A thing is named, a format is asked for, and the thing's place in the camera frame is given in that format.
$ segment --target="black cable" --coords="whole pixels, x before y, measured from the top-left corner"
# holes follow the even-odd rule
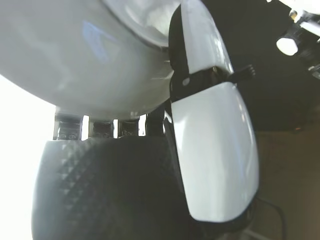
[[[280,218],[281,218],[281,225],[282,225],[282,240],[287,240],[287,232],[288,232],[288,228],[287,228],[287,219],[286,219],[286,215],[284,213],[284,211],[281,209],[281,207],[273,204],[272,202],[265,200],[261,197],[256,197],[257,200],[259,200],[262,203],[265,203],[267,205],[269,205],[270,207],[273,207],[276,212],[279,214]]]

